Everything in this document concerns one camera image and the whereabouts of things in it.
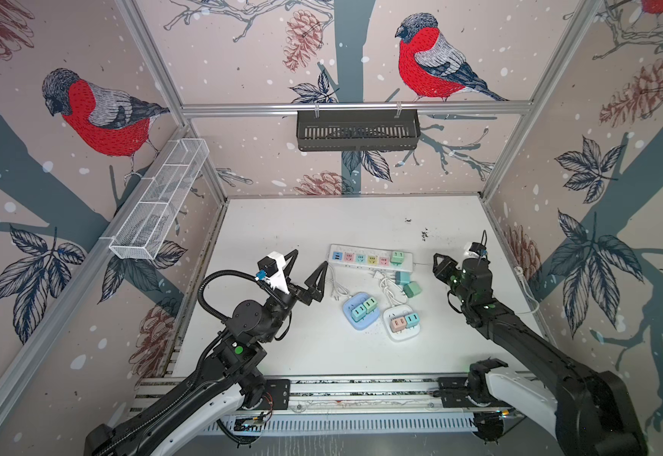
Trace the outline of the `pink charger plug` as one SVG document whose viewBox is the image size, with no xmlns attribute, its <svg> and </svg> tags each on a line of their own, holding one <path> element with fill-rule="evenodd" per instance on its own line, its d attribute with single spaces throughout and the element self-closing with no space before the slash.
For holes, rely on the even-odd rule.
<svg viewBox="0 0 663 456">
<path fill-rule="evenodd" d="M 405 330 L 405 317 L 392 318 L 389 323 L 389 328 L 394 334 Z"/>
</svg>

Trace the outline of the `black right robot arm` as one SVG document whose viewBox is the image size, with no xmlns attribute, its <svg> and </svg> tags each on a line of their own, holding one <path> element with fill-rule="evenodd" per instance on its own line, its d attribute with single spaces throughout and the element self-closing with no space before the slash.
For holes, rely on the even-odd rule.
<svg viewBox="0 0 663 456">
<path fill-rule="evenodd" d="M 548 431 L 566 455 L 646 455 L 648 445 L 625 383 L 612 372 L 596 372 L 533 332 L 493 295 L 487 258 L 456 262 L 437 254 L 432 272 L 449 288 L 466 323 L 513 355 L 534 374 L 521 378 L 505 363 L 472 365 L 470 398 L 500 400 Z"/>
</svg>

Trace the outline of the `dark teal charger plug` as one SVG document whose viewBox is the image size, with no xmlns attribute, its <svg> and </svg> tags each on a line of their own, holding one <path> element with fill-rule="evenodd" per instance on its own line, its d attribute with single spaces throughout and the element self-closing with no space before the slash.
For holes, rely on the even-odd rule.
<svg viewBox="0 0 663 456">
<path fill-rule="evenodd" d="M 400 286 L 405 286 L 411 283 L 411 273 L 398 271 L 395 273 L 395 283 Z"/>
</svg>

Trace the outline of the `light teal charger plug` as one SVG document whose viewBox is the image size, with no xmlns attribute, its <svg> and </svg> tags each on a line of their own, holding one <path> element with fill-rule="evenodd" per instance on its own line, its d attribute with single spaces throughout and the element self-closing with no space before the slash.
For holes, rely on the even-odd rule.
<svg viewBox="0 0 663 456">
<path fill-rule="evenodd" d="M 359 322 L 359 321 L 361 321 L 362 319 L 364 319 L 364 318 L 366 317 L 366 315 L 367 315 L 367 313 L 366 313 L 366 311 L 365 311 L 365 309 L 364 309 L 363 304 L 360 304 L 360 305 L 354 307 L 354 308 L 350 311 L 350 316 L 351 316 L 351 318 L 352 318 L 352 320 L 353 320 L 354 322 Z"/>
</svg>

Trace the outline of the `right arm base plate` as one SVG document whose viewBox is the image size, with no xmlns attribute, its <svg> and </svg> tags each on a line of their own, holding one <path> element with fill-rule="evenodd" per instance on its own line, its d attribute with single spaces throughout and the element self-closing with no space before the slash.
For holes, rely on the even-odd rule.
<svg viewBox="0 0 663 456">
<path fill-rule="evenodd" d="M 484 380 L 477 376 L 469 379 L 464 376 L 439 377 L 438 389 L 434 396 L 441 399 L 448 409 L 486 408 L 496 404 L 497 399 L 488 391 Z"/>
</svg>

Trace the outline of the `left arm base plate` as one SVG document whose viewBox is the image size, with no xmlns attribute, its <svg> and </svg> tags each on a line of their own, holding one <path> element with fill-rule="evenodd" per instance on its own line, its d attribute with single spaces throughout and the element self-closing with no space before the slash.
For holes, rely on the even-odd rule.
<svg viewBox="0 0 663 456">
<path fill-rule="evenodd" d="M 246 406 L 246 410 L 261 410 L 261 412 L 275 412 L 287 410 L 291 398 L 291 380 L 287 378 L 270 379 L 265 384 L 263 393 L 253 406 Z"/>
</svg>

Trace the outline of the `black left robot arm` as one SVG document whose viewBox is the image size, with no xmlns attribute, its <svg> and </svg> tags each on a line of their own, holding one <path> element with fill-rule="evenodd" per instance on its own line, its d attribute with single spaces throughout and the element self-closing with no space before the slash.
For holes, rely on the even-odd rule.
<svg viewBox="0 0 663 456">
<path fill-rule="evenodd" d="M 329 264 L 322 262 L 297 285 L 291 281 L 298 252 L 272 252 L 259 260 L 251 275 L 220 270 L 204 277 L 198 304 L 223 326 L 206 346 L 194 370 L 169 393 L 133 418 L 118 425 L 99 425 L 84 441 L 86 455 L 173 455 L 200 431 L 226 414 L 253 408 L 270 398 L 267 380 L 258 366 L 266 357 L 265 344 L 286 337 L 298 302 L 310 305 L 324 298 Z M 267 296 L 264 303 L 246 299 L 231 315 L 212 307 L 206 287 L 221 277 L 247 280 Z"/>
</svg>

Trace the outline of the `green charger plug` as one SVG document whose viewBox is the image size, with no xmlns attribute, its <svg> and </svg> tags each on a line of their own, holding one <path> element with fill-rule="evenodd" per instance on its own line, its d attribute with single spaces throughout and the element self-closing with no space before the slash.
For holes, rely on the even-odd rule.
<svg viewBox="0 0 663 456">
<path fill-rule="evenodd" d="M 400 266 L 405 262 L 405 253 L 403 251 L 392 251 L 390 255 L 390 263 L 395 266 Z"/>
<path fill-rule="evenodd" d="M 422 287 L 416 281 L 411 281 L 403 285 L 403 292 L 408 298 L 414 298 L 415 296 L 422 294 Z"/>
<path fill-rule="evenodd" d="M 366 299 L 363 302 L 363 306 L 366 313 L 369 315 L 372 314 L 377 309 L 378 301 L 371 296 L 370 298 Z"/>
</svg>

